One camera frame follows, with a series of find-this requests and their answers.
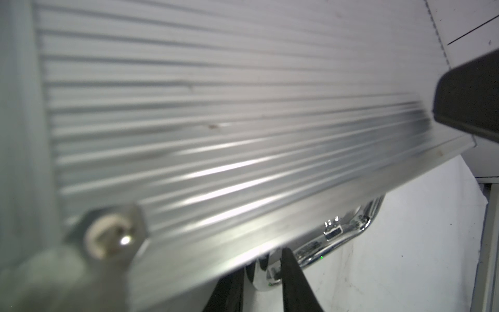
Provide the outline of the silver poker case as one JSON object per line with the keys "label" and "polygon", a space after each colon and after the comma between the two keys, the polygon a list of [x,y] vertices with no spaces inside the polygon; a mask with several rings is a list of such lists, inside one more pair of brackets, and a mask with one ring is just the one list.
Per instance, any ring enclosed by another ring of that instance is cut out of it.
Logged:
{"label": "silver poker case", "polygon": [[427,1],[2,1],[1,268],[137,205],[140,311],[473,145]]}

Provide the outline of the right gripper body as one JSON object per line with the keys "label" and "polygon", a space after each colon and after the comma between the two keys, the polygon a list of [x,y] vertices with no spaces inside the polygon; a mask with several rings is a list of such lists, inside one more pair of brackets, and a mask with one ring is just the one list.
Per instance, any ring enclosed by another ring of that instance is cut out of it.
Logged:
{"label": "right gripper body", "polygon": [[471,60],[439,79],[436,122],[498,142],[498,50]]}

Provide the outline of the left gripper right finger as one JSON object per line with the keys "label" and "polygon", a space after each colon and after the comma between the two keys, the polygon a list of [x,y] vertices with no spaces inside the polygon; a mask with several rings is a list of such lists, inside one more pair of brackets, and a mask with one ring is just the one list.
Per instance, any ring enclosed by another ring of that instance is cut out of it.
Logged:
{"label": "left gripper right finger", "polygon": [[283,310],[323,312],[292,250],[281,252],[281,284],[283,286]]}

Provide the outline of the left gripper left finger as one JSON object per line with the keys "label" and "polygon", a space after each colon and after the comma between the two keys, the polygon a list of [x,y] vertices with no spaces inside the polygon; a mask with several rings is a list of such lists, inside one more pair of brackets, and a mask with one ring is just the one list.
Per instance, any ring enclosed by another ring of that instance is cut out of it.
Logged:
{"label": "left gripper left finger", "polygon": [[244,304],[244,268],[221,278],[203,312],[239,312]]}

